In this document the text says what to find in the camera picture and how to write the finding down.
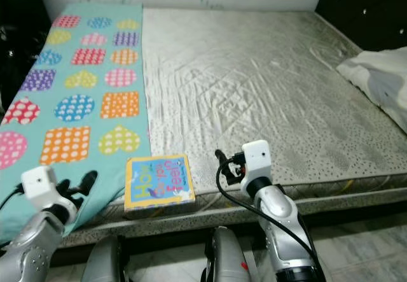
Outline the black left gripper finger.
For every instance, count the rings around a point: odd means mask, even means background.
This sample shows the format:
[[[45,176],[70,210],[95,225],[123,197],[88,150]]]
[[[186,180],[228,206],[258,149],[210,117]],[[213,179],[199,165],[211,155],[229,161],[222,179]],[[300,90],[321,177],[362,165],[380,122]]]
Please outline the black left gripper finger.
[[[89,197],[96,178],[98,178],[98,172],[97,171],[89,171],[89,172],[87,172],[85,174],[85,176],[82,178],[81,183],[79,183],[79,193]]]

